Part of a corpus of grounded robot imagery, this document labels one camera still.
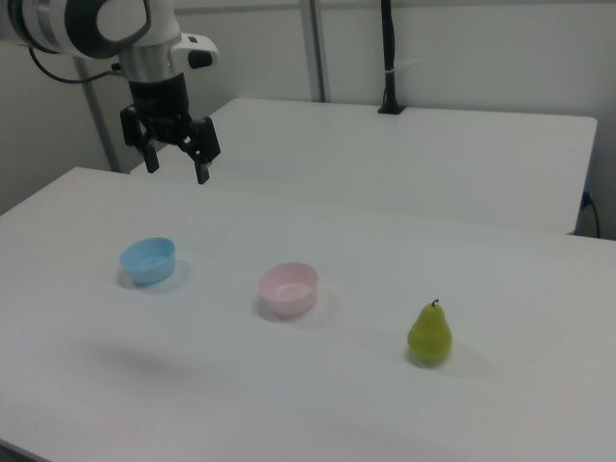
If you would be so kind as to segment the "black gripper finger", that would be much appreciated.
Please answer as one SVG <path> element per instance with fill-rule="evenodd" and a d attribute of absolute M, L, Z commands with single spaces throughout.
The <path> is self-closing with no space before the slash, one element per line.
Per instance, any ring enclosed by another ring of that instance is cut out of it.
<path fill-rule="evenodd" d="M 179 146 L 193 161 L 197 183 L 206 183 L 210 178 L 210 164 L 220 154 L 213 121 L 208 116 L 200 120 L 193 119 Z"/>
<path fill-rule="evenodd" d="M 134 106 L 127 106 L 120 112 L 124 142 L 135 147 L 142 155 L 148 173 L 154 173 L 160 167 L 156 148 L 150 134 L 141 129 L 141 121 Z"/>

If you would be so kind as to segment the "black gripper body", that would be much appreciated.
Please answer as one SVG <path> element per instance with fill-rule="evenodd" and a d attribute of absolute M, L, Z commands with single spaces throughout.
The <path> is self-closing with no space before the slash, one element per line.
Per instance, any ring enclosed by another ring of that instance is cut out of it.
<path fill-rule="evenodd" d="M 189 136 L 192 117 L 183 73 L 164 81 L 129 82 L 135 110 L 152 139 L 181 144 Z"/>

